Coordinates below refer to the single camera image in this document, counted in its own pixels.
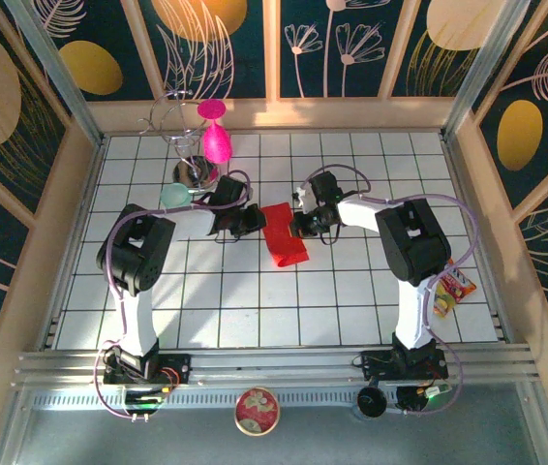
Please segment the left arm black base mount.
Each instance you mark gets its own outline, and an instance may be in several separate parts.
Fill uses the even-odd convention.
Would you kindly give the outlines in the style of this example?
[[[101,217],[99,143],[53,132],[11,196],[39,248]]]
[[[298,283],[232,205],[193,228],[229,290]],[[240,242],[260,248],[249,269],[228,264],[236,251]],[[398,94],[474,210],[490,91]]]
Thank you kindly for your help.
[[[187,384],[191,370],[191,357],[183,354],[144,357],[110,354],[105,356],[104,363],[105,385]]]

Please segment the teal plastic cup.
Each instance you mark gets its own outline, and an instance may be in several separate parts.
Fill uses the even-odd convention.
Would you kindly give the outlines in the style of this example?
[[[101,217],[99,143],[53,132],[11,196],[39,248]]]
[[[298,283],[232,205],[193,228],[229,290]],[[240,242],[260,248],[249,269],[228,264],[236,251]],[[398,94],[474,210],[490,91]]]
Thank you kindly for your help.
[[[161,190],[160,202],[165,209],[187,206],[191,201],[192,194],[182,183],[170,183]]]

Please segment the colourful snack packet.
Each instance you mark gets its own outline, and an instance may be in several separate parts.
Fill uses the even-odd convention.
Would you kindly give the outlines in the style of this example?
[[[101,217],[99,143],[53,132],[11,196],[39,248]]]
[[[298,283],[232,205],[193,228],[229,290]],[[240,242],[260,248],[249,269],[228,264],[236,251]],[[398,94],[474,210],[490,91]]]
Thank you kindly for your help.
[[[476,284],[458,267],[453,267],[439,281],[433,311],[445,318],[455,306],[476,290]]]

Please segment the aluminium frame post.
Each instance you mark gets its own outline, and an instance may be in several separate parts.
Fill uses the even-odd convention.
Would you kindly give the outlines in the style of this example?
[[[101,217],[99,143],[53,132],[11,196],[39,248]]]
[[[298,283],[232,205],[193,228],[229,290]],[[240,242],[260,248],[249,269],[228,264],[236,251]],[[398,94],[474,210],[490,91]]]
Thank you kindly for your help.
[[[474,58],[471,68],[456,95],[453,107],[444,126],[442,140],[452,142],[466,114],[480,94],[483,85],[495,71],[500,58],[510,44],[513,35],[523,21],[531,0],[506,0],[495,24]]]
[[[81,126],[87,138],[96,148],[103,142],[103,133],[98,127],[87,103],[76,86],[71,74],[59,55],[29,0],[5,0],[6,6],[20,26],[24,37],[46,67],[50,79]]]

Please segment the round red floral tin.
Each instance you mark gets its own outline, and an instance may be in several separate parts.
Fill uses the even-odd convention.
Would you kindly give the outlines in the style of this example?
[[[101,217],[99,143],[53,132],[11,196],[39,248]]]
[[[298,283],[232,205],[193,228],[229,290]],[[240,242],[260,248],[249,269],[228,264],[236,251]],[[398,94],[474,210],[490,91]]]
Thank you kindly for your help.
[[[265,387],[251,387],[236,400],[234,421],[250,437],[269,434],[278,424],[281,407],[277,396]]]

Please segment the pink wine glass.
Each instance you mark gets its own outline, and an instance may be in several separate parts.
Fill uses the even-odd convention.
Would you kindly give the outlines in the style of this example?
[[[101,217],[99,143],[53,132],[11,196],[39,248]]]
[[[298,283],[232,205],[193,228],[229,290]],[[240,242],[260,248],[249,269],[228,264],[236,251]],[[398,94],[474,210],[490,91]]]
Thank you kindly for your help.
[[[198,105],[198,115],[209,122],[203,134],[205,158],[214,164],[223,164],[232,156],[231,138],[219,120],[227,112],[224,102],[218,99],[204,100]]]

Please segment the aluminium mounting rail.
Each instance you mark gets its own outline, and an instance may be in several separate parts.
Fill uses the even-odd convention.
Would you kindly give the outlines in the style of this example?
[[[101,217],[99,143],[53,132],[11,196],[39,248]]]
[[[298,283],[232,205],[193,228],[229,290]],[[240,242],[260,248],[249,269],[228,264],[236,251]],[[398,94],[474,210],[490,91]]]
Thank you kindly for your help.
[[[360,386],[374,376],[381,363],[392,373],[387,346],[308,347],[274,349],[191,349],[187,385],[191,388],[264,386]],[[445,368],[456,385],[536,382],[540,375],[526,344],[463,343],[444,349],[445,360],[429,370],[427,380]],[[94,351],[45,351],[18,357],[14,388],[72,388],[90,385]]]

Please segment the perforated metal strip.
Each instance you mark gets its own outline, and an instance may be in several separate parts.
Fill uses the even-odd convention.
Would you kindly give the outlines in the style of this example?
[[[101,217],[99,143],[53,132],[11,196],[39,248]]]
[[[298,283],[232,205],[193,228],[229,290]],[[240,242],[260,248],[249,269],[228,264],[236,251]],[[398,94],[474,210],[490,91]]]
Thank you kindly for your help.
[[[274,397],[285,407],[351,406],[359,387],[332,388],[280,388],[274,390]],[[163,409],[233,409],[236,403],[247,397],[242,389],[179,389],[162,403],[155,404]],[[105,408],[96,393],[81,390],[51,390],[38,392],[31,401],[34,410],[50,411],[103,411]]]

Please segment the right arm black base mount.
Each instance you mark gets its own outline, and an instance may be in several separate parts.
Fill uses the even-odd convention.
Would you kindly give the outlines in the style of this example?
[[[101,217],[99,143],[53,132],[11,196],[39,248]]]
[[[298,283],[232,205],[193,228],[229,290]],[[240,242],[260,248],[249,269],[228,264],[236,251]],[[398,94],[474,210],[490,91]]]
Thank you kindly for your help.
[[[390,351],[363,351],[350,364],[362,371],[365,381],[433,382],[449,378],[443,351],[439,351],[438,357],[408,367],[400,364]]]

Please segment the small electronics board with LED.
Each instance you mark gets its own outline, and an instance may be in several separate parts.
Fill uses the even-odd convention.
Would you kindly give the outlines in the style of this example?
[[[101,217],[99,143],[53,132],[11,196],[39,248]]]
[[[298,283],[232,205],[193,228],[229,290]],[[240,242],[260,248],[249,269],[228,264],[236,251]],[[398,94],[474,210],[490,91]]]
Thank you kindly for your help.
[[[422,412],[430,399],[451,391],[448,385],[397,387],[395,406],[404,413]]]
[[[127,409],[158,409],[167,401],[170,393],[169,387],[129,388],[125,391],[124,405]]]

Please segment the aluminium table side rail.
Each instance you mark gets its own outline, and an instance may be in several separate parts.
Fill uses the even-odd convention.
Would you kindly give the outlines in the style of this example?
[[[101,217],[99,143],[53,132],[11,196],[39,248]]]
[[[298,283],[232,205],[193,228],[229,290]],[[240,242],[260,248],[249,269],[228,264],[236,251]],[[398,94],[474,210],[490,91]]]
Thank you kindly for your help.
[[[41,209],[39,265],[40,322],[36,351],[51,346],[67,296],[76,252],[84,235],[89,207],[107,154],[109,137],[87,153],[85,143],[70,140],[61,150]]]
[[[505,287],[499,243],[492,232],[491,218],[483,210],[482,198],[474,184],[476,180],[480,179],[480,175],[470,171],[465,159],[465,152],[456,139],[442,137],[441,146],[449,172],[453,177],[455,193],[472,210],[476,218],[478,240],[473,256],[490,313],[500,325],[496,329],[496,333],[502,333],[500,340],[505,343],[518,343],[520,337],[510,320],[507,301],[502,295]]]

